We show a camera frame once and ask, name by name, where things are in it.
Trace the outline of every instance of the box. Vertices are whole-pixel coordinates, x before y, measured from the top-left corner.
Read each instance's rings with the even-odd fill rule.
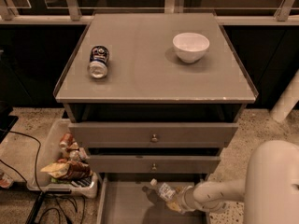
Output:
[[[50,182],[50,175],[48,173],[40,172],[41,168],[50,163],[56,162],[62,157],[62,152],[59,148],[59,141],[65,133],[69,132],[69,119],[57,119],[47,136],[45,144],[41,145],[39,155],[37,157],[36,178],[33,175],[27,182],[29,190],[39,191],[39,187],[43,191],[59,193],[70,193],[72,195],[84,195],[87,198],[95,198],[98,190],[98,177],[93,174],[92,183],[89,187],[76,188],[70,184],[53,184]]]

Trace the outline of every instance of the cable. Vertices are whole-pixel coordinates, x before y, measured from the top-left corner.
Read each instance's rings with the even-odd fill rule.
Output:
[[[37,173],[36,173],[37,158],[38,158],[39,150],[40,150],[40,148],[41,148],[41,143],[40,143],[40,141],[39,141],[37,138],[34,138],[33,136],[31,136],[31,135],[29,135],[29,134],[26,134],[26,133],[20,133],[20,132],[14,132],[14,131],[2,130],[2,129],[0,129],[0,131],[2,131],[2,132],[9,132],[9,133],[15,133],[15,134],[19,134],[19,135],[23,135],[23,136],[25,136],[25,137],[29,137],[29,138],[32,138],[32,139],[34,139],[34,140],[37,141],[37,143],[38,143],[38,149],[37,149],[37,153],[36,153],[36,161],[35,161],[35,180],[36,180],[36,185],[37,185],[38,189],[39,189],[41,192],[44,193],[44,191],[41,189],[41,187],[40,187],[39,184],[38,184],[38,181],[37,181]]]
[[[74,206],[75,212],[76,213],[78,212],[78,206],[77,206],[77,202],[76,202],[75,198],[73,198],[73,197],[59,197],[59,196],[55,196],[55,197],[60,198],[60,199],[67,199]]]
[[[55,210],[55,211],[57,212],[57,214],[58,214],[58,221],[59,221],[58,223],[59,223],[59,224],[61,223],[61,222],[60,222],[61,215],[60,215],[59,210],[58,210],[56,207],[52,207],[52,208],[49,208],[49,209],[47,209],[46,211],[43,212],[43,214],[41,215],[39,221],[37,222],[38,224],[41,223],[41,219],[42,219],[42,218],[43,218],[43,217],[44,217],[50,210]]]
[[[83,224],[83,219],[84,219],[84,216],[85,216],[85,197],[84,196],[81,196],[81,197],[83,199],[83,210],[82,210],[82,219],[81,219],[80,224]]]
[[[72,224],[71,219],[66,215],[66,213],[64,212],[64,209],[60,206],[60,204],[59,204],[59,202],[58,202],[58,200],[57,200],[57,197],[55,197],[55,201],[56,201],[56,203],[58,204],[60,210],[63,212],[67,224]]]
[[[16,170],[13,167],[9,166],[7,163],[3,162],[2,160],[0,160],[0,162],[2,162],[6,167],[8,167],[8,168],[12,169],[13,171],[15,171],[25,181],[25,183],[27,183],[27,180],[25,179],[25,177],[23,177],[23,175],[21,175],[18,170]]]

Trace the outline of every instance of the aluminum can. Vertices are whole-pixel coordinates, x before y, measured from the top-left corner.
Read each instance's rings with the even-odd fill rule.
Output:
[[[60,140],[59,147],[61,149],[66,149],[73,143],[73,134],[72,133],[66,133]]]
[[[89,73],[93,78],[103,78],[107,75],[107,62],[109,50],[104,46],[95,46],[90,56],[88,66]]]

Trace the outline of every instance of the terrazzo floor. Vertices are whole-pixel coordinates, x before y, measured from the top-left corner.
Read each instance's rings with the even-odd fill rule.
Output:
[[[26,133],[40,140],[43,144],[52,123],[62,117],[61,108],[14,108],[11,115],[18,116],[13,131]],[[239,129],[231,144],[221,153],[221,163],[216,172],[209,177],[213,181],[226,181],[245,178],[247,165],[252,151],[265,141],[281,139],[299,145],[299,111],[293,110],[281,123],[271,119],[268,110],[245,109],[239,121]],[[28,137],[10,133],[0,144],[0,160],[18,170],[25,179],[34,174],[38,143]],[[23,180],[13,170],[0,163],[3,169],[16,182]],[[29,192],[25,186],[17,189],[0,189],[0,223],[26,223],[35,202],[36,194]],[[99,195],[95,199],[86,199],[83,216],[83,199],[75,197],[77,212],[70,200],[59,199],[59,204],[66,214],[76,223],[96,223]],[[53,198],[46,198],[36,223],[43,211],[57,207]],[[223,214],[211,214],[211,224],[238,224],[243,222],[243,203],[230,203],[230,208]],[[49,211],[40,223],[66,223],[57,213]]]

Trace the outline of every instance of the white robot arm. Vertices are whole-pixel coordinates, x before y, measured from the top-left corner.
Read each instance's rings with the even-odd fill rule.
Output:
[[[269,141],[252,154],[246,180],[202,182],[179,194],[183,211],[219,213],[244,202],[244,224],[299,223],[299,146]]]

